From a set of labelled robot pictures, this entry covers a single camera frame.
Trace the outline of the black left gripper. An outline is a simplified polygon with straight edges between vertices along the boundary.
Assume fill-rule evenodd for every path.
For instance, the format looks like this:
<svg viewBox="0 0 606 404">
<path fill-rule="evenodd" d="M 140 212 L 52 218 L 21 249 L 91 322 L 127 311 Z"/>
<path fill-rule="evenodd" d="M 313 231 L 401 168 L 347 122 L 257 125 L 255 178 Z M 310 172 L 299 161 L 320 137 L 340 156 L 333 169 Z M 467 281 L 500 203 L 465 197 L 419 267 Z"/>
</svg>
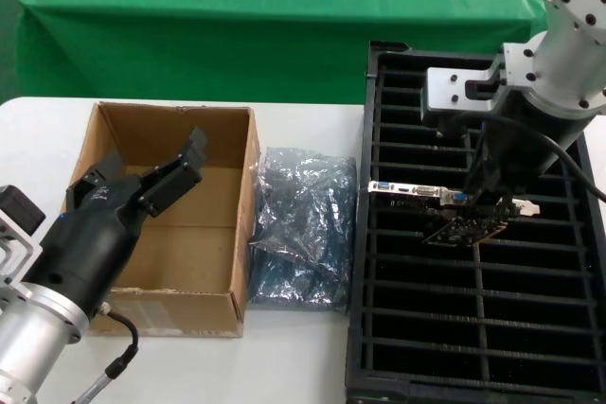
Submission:
<svg viewBox="0 0 606 404">
<path fill-rule="evenodd" d="M 141 179 L 114 179 L 124 167 L 117 149 L 91 165 L 67 188 L 65 211 L 43 238 L 27 282 L 56 291 L 93 319 L 132 256 L 147 213 L 158 217 L 203 179 L 206 145 L 195 127 L 174 160 Z"/>
</svg>

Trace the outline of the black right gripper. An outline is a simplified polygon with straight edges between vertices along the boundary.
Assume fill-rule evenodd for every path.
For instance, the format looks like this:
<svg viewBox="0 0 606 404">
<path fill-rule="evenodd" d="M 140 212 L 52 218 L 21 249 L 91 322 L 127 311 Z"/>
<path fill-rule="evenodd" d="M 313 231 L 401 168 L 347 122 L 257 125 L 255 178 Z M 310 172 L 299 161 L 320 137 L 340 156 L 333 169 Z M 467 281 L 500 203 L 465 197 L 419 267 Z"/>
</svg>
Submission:
<svg viewBox="0 0 606 404">
<path fill-rule="evenodd" d="M 525 94 L 509 92 L 496 115 L 543 134 L 568 149 L 590 123 L 562 119 L 534 107 Z M 467 205 L 496 205 L 522 194 L 557 160 L 557 155 L 530 134 L 494 120 L 482 122 L 478 151 L 466 180 Z"/>
</svg>

